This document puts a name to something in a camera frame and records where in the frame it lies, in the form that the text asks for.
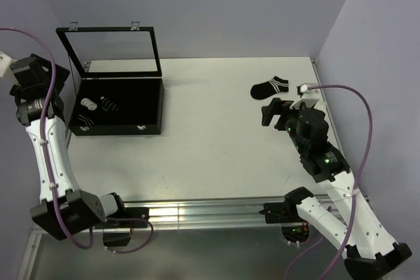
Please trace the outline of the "black sock with purple stripes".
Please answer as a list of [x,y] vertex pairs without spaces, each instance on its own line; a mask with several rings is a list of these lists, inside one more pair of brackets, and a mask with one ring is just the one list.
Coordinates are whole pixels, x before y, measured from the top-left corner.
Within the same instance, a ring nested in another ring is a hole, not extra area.
[[94,124],[89,117],[83,114],[79,114],[77,119],[80,120],[85,126],[91,126]]

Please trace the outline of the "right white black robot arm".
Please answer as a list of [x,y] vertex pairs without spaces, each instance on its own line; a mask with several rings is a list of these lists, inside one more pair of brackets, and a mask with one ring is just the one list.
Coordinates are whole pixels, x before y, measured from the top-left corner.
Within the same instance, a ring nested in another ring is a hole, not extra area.
[[360,191],[342,153],[329,142],[325,113],[314,102],[295,105],[274,98],[262,107],[262,125],[277,115],[275,129],[288,133],[301,165],[329,196],[341,215],[328,212],[305,187],[296,188],[279,203],[260,211],[266,223],[308,222],[336,249],[343,249],[345,268],[353,279],[380,279],[412,256],[383,227]]

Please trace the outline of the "white sock black thin stripes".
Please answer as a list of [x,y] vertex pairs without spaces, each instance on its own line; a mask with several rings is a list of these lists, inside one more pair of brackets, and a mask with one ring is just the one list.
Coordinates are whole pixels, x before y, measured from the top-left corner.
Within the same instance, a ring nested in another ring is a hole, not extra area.
[[95,111],[98,108],[97,103],[93,102],[91,99],[89,98],[83,98],[80,101],[80,104],[85,107],[86,109],[88,109],[89,111]]

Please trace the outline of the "black white-striped sock white toe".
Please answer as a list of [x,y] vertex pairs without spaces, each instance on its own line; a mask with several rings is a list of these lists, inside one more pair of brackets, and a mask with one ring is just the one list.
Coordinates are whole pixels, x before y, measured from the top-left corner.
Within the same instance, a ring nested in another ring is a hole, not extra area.
[[115,112],[115,111],[118,111],[119,109],[118,105],[115,102],[113,102],[112,100],[110,100],[108,97],[105,97],[105,96],[100,97],[100,105],[104,111]]

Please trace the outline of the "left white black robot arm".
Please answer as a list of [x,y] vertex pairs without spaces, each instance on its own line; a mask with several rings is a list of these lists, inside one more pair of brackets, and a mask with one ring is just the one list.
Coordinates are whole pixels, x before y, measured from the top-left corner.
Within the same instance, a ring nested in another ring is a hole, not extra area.
[[3,69],[14,81],[10,94],[16,117],[30,137],[39,169],[40,204],[30,210],[33,222],[59,241],[105,221],[124,225],[128,211],[121,197],[83,191],[72,170],[60,97],[69,70],[36,54],[8,59]]

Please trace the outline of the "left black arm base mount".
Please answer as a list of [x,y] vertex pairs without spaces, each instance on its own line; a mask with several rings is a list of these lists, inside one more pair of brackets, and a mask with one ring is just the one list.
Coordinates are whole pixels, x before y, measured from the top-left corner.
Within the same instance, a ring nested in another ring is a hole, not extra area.
[[98,229],[113,230],[102,234],[103,245],[116,252],[134,252],[134,249],[128,248],[130,241],[133,240],[134,230],[150,228],[149,236],[139,245],[140,248],[146,246],[154,233],[149,214],[148,207],[129,207],[125,209],[124,214],[117,214],[115,218],[108,217],[98,227]]

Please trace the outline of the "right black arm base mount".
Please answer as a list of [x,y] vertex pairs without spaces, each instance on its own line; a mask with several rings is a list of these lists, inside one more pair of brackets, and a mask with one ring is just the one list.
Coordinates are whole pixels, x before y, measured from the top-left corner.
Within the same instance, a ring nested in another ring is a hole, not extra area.
[[267,224],[279,224],[281,233],[288,245],[297,247],[310,238],[309,223],[298,217],[287,201],[265,203],[259,214]]

